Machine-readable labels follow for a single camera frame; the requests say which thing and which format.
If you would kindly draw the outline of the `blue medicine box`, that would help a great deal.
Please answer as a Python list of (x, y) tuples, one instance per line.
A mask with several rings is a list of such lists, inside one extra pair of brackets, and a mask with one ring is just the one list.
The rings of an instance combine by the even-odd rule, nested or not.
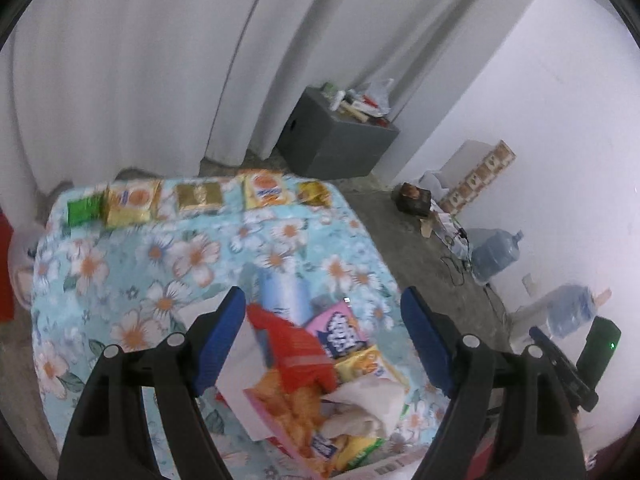
[(296, 326), (304, 326), (314, 317), (310, 286), (296, 273), (260, 269), (253, 304)]

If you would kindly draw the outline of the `dark gift box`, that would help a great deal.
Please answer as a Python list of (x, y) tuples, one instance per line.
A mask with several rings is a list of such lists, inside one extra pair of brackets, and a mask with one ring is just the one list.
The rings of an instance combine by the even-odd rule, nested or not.
[(409, 182), (395, 188), (392, 197), (396, 208), (404, 214), (424, 218), (431, 211), (432, 193)]

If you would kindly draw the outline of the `patterned rolled mat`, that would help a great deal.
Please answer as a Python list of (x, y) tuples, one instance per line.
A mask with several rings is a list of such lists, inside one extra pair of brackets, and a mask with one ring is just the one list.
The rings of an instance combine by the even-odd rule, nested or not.
[(445, 191), (437, 201), (438, 206), (447, 214), (458, 214), (515, 159), (516, 155), (504, 141), (491, 146), (482, 141), (465, 140), (437, 171), (436, 178)]

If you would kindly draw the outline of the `white tissue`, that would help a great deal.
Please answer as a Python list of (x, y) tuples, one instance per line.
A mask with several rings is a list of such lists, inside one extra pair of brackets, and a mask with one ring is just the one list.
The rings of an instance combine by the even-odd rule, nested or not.
[(341, 436), (387, 439), (404, 410), (405, 395), (399, 382), (372, 374), (345, 382), (322, 396), (328, 418), (319, 432), (327, 439)]

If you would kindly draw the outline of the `orange cracker snack bag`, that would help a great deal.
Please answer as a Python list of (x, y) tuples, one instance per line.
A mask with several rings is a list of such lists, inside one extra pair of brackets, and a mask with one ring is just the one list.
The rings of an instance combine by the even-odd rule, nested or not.
[(276, 440), (287, 456), (314, 479), (329, 479), (334, 474), (346, 438), (327, 439), (320, 434), (320, 426), (326, 418), (321, 414), (318, 386), (305, 386), (286, 393), (280, 373), (272, 368), (244, 393), (271, 431), (271, 440)]

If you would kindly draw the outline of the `gold foil packet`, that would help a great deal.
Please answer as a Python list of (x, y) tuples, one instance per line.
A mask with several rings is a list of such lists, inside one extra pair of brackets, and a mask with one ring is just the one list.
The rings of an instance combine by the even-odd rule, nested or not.
[(176, 185), (179, 212), (209, 212), (222, 207), (220, 184), (217, 182), (183, 183)]

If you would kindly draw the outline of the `orange yellow snack packet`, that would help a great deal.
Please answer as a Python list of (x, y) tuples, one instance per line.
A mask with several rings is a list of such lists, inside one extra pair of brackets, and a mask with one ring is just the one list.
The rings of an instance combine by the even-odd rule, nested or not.
[(282, 172), (259, 169), (242, 174), (244, 206), (247, 210), (294, 203)]

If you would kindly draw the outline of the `blue water jug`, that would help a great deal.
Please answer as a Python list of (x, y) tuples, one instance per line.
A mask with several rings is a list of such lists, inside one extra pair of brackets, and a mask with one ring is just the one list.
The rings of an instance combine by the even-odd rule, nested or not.
[(518, 244), (524, 233), (512, 234), (502, 229), (491, 230), (490, 233), (471, 252), (471, 270), (475, 281), (488, 283), (494, 276), (506, 270), (520, 258)]

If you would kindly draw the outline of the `green small packet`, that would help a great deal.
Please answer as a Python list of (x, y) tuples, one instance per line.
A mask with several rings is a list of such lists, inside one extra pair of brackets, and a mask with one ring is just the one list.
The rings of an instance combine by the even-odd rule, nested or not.
[(71, 200), (67, 203), (67, 225), (74, 228), (100, 220), (103, 217), (104, 203), (103, 193)]

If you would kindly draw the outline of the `dark grey cabinet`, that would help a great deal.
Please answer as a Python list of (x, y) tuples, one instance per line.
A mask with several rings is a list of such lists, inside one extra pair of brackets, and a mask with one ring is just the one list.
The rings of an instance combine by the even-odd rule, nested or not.
[(288, 168), (320, 180), (365, 177), (398, 137), (386, 120), (360, 122), (332, 112), (320, 90), (308, 87), (297, 101), (277, 143)]

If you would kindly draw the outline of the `pink purple candy bag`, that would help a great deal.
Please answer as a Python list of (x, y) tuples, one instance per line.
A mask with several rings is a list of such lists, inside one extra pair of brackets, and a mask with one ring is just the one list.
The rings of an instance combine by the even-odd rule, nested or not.
[(318, 339), (328, 357), (335, 361), (368, 346), (367, 337), (363, 335), (356, 316), (345, 301), (318, 314), (306, 324), (305, 330)]

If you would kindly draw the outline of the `white paper sheet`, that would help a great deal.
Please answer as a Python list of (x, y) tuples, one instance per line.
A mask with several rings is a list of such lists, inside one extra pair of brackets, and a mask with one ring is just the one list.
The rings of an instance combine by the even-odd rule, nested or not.
[(245, 390), (252, 388), (266, 371), (262, 346), (254, 328), (244, 318), (215, 386), (252, 441), (273, 436), (245, 394)]

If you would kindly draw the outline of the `red snack wrapper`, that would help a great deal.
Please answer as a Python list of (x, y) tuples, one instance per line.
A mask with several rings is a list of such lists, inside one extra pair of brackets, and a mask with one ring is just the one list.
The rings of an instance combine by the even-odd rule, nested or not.
[(334, 361), (316, 336), (258, 304), (249, 304), (246, 314), (255, 330), (267, 333), (273, 365), (286, 393), (307, 386), (318, 386), (325, 393), (337, 388)]

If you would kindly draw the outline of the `grey curtain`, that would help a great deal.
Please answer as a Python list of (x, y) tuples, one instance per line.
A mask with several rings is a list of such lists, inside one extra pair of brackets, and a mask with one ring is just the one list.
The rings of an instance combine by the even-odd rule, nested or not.
[(309, 86), (422, 84), (447, 108), (533, 0), (10, 0), (1, 197), (127, 167), (196, 174), (267, 156)]

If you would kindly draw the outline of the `green potato chip bag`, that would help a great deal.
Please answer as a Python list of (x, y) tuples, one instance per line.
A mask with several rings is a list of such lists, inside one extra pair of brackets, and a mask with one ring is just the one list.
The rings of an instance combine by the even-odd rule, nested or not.
[(334, 472), (344, 472), (358, 467), (365, 458), (384, 443), (381, 438), (354, 436), (341, 436), (337, 441), (340, 446), (337, 458), (333, 461)]

